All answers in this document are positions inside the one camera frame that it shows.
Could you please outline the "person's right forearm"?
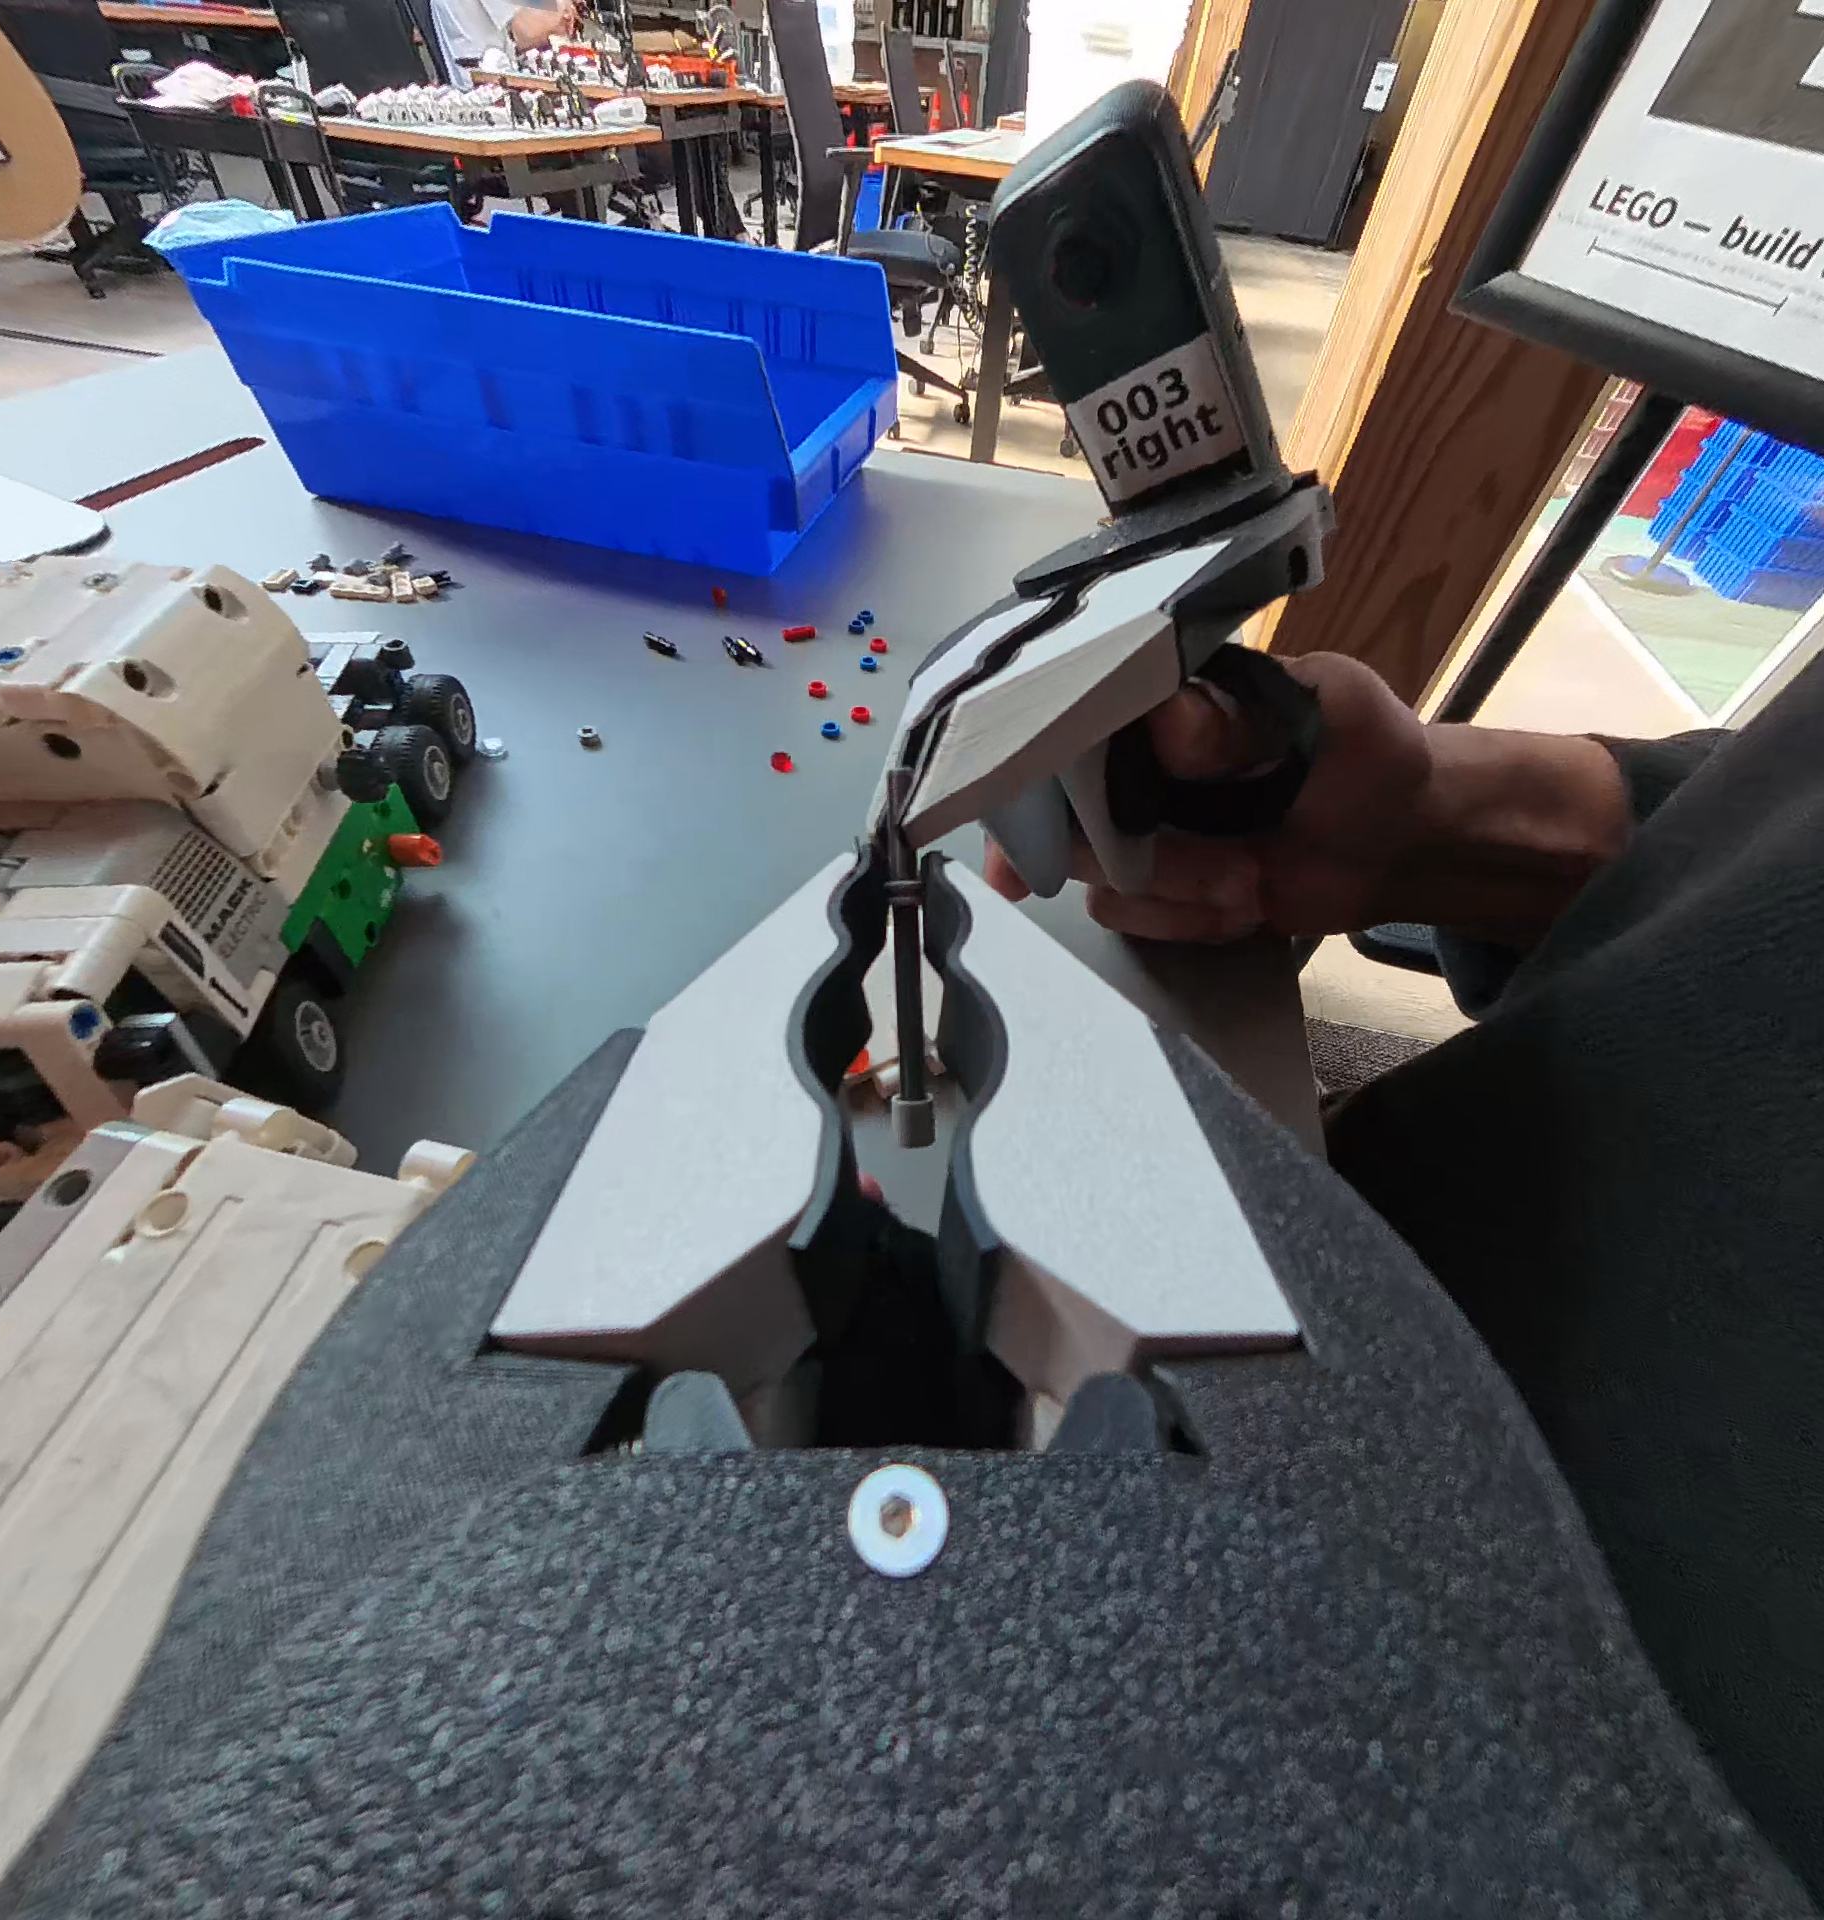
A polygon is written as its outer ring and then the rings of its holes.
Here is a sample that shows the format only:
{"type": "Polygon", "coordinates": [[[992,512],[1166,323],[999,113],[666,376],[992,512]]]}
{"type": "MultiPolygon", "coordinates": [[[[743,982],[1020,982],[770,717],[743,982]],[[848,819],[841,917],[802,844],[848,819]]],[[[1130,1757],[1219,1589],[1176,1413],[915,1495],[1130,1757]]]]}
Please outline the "person's right forearm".
{"type": "Polygon", "coordinates": [[[1513,1380],[1636,1635],[1824,1910],[1824,651],[1617,741],[1632,831],[1329,1154],[1513,1380]]]}

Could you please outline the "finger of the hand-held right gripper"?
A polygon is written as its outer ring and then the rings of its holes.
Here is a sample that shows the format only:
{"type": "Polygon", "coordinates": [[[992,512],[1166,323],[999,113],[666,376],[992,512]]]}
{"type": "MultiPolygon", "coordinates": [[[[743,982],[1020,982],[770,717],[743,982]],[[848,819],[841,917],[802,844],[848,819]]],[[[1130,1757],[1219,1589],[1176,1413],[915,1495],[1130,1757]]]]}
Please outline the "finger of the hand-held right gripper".
{"type": "Polygon", "coordinates": [[[908,682],[908,722],[927,722],[969,686],[995,674],[999,665],[992,657],[999,648],[1051,648],[1055,634],[1086,635],[1086,628],[1099,634],[1126,617],[1161,611],[1178,586],[1214,562],[1217,543],[1198,543],[1121,571],[1106,571],[1082,586],[995,602],[995,607],[972,617],[922,660],[908,682]]]}
{"type": "Polygon", "coordinates": [[[870,839],[884,839],[884,774],[897,767],[912,774],[905,833],[915,851],[1063,774],[1228,638],[1228,596],[1195,573],[1161,611],[1051,638],[1051,648],[999,648],[999,670],[927,722],[908,722],[905,692],[870,805],[870,839]]]}

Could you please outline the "pale blue plastic bag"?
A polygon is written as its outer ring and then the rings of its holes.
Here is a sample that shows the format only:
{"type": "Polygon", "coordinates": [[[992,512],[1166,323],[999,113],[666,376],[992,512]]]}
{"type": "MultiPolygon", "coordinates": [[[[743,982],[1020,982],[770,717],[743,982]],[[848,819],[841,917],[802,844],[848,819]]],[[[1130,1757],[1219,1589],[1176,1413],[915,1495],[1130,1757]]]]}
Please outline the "pale blue plastic bag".
{"type": "Polygon", "coordinates": [[[172,258],[198,245],[256,239],[299,227],[288,209],[268,209],[246,197],[211,197],[172,209],[147,231],[147,249],[172,258]]]}

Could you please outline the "black office chair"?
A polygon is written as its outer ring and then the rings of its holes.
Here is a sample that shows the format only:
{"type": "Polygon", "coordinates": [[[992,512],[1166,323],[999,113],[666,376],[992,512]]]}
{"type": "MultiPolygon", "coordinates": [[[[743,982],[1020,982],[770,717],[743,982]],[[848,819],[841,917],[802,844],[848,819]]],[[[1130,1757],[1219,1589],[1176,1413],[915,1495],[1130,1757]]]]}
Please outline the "black office chair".
{"type": "MultiPolygon", "coordinates": [[[[927,303],[936,302],[935,323],[946,323],[960,310],[964,254],[944,231],[924,227],[853,229],[836,243],[836,254],[882,265],[903,334],[924,340],[924,350],[935,344],[931,324],[924,324],[927,303]]],[[[897,350],[897,365],[915,396],[924,396],[927,387],[944,392],[954,396],[956,425],[972,425],[969,387],[903,350],[897,350]]]]}

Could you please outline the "person's right hand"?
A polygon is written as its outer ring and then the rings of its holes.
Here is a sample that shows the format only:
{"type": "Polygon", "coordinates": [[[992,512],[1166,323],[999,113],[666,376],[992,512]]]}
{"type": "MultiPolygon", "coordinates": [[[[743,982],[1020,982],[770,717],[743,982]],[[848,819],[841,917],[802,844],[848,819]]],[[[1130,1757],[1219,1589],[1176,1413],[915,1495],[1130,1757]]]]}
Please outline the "person's right hand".
{"type": "Polygon", "coordinates": [[[1536,947],[1632,833],[1595,739],[1418,719],[1365,665],[1287,660],[1324,722],[1311,771],[1268,833],[1161,831],[1140,892],[1076,852],[1092,917],[1140,941],[1234,943],[1443,925],[1536,947]]]}

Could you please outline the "stack of blue bins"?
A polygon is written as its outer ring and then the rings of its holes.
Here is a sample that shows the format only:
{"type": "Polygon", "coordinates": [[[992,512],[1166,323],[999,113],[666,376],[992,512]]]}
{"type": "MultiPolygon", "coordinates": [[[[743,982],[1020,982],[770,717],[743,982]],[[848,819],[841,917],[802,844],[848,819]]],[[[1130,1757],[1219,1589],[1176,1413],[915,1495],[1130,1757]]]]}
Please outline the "stack of blue bins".
{"type": "Polygon", "coordinates": [[[1824,596],[1824,455],[1720,418],[1651,539],[1720,599],[1804,613],[1824,596]]]}

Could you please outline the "blue plastic bin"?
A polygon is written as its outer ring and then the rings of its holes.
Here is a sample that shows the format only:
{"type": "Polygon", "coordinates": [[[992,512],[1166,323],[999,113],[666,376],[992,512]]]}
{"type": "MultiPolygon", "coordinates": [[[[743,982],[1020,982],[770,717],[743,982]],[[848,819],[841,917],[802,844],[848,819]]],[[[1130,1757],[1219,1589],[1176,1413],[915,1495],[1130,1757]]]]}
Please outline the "blue plastic bin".
{"type": "Polygon", "coordinates": [[[774,576],[901,412],[875,259],[449,204],[168,259],[345,505],[774,576]]]}

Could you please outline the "dark grey lego axle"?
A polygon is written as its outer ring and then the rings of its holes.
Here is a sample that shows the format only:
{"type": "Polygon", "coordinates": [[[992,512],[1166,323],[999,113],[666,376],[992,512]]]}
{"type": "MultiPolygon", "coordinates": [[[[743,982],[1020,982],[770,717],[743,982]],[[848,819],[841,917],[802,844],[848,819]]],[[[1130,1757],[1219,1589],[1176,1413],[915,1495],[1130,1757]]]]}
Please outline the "dark grey lego axle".
{"type": "Polygon", "coordinates": [[[924,885],[922,860],[905,833],[908,786],[912,774],[903,767],[884,774],[884,892],[892,905],[901,1064],[892,1127],[903,1150],[922,1150],[935,1144],[936,1120],[924,1073],[924,885]]]}

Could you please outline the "silver metal stand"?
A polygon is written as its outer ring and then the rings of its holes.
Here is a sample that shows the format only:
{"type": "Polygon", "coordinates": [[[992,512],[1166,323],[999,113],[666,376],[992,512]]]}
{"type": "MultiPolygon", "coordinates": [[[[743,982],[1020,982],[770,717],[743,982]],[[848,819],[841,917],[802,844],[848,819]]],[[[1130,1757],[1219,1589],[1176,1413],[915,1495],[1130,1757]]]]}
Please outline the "silver metal stand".
{"type": "Polygon", "coordinates": [[[0,474],[0,563],[77,558],[106,539],[103,512],[0,474]]]}

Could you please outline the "pile of small tan lego pieces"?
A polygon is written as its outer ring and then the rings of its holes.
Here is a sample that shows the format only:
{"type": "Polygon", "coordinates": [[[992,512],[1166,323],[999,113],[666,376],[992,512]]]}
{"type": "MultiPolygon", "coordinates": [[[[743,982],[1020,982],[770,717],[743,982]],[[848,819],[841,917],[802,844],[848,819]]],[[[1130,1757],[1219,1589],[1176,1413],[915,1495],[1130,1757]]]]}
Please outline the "pile of small tan lego pieces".
{"type": "Polygon", "coordinates": [[[316,553],[306,563],[268,571],[258,586],[270,596],[330,596],[335,602],[410,607],[449,599],[460,579],[444,563],[418,563],[418,556],[394,539],[371,558],[343,563],[316,553]]]}

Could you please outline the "scattered red and blue lego bushes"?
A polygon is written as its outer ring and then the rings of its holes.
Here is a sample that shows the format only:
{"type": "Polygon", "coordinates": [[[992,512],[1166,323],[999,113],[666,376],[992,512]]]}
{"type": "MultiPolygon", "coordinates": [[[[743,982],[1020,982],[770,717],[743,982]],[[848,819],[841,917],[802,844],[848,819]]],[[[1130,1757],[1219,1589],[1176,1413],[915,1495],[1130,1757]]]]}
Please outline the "scattered red and blue lego bushes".
{"type": "Polygon", "coordinates": [[[870,596],[808,599],[799,593],[755,593],[710,586],[703,605],[703,660],[719,665],[725,687],[743,699],[761,732],[770,732],[770,761],[788,771],[809,741],[841,741],[870,732],[877,692],[871,687],[892,641],[870,596]],[[768,667],[743,667],[722,651],[722,635],[747,635],[768,667]]]}

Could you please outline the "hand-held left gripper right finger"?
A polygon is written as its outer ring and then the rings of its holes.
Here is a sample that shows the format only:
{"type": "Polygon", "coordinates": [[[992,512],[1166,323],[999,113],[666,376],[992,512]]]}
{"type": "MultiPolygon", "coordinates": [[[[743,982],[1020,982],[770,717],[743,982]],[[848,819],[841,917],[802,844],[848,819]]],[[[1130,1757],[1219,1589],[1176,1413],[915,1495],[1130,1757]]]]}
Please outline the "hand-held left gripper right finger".
{"type": "Polygon", "coordinates": [[[1045,1448],[1089,1380],[1298,1353],[1156,1024],[936,852],[924,958],[954,1087],[935,1258],[988,1433],[1045,1448]]]}

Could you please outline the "white and green lego truck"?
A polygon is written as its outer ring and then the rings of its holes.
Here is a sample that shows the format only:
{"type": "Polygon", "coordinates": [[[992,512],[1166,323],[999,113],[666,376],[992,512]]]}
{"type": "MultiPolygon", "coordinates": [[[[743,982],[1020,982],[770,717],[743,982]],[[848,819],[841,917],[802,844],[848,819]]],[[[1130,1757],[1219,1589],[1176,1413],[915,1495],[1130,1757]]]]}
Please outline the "white and green lego truck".
{"type": "Polygon", "coordinates": [[[176,1073],[330,1114],[477,751],[461,679],[224,563],[0,563],[0,1221],[176,1073]]]}

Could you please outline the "large white lego panel assembly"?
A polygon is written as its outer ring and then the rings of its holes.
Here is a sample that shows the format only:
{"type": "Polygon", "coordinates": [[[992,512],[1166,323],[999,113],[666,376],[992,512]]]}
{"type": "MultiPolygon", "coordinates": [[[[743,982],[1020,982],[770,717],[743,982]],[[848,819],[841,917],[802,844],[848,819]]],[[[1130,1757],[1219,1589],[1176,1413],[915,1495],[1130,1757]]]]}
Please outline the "large white lego panel assembly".
{"type": "Polygon", "coordinates": [[[106,1741],[270,1406],[468,1169],[362,1171],[207,1076],[137,1094],[0,1231],[0,1881],[106,1741]]]}

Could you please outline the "wooden work table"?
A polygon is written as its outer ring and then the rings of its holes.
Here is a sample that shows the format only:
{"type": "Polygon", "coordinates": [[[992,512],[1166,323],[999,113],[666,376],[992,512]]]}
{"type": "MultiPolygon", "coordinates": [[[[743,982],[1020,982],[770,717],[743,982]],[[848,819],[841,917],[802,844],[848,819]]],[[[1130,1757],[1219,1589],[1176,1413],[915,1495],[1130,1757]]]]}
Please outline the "wooden work table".
{"type": "MultiPolygon", "coordinates": [[[[870,141],[870,157],[884,169],[915,181],[964,182],[975,194],[992,189],[1020,164],[1025,118],[1006,113],[992,129],[887,134],[870,141]]],[[[979,323],[979,380],[972,396],[972,461],[995,464],[999,418],[1012,380],[1014,303],[1007,279],[990,271],[990,303],[979,323]]]]}
{"type": "Polygon", "coordinates": [[[348,212],[452,204],[471,220],[483,197],[545,201],[570,220],[602,218],[602,189],[637,181],[637,155],[666,144],[660,127],[480,127],[323,118],[348,212]]]}

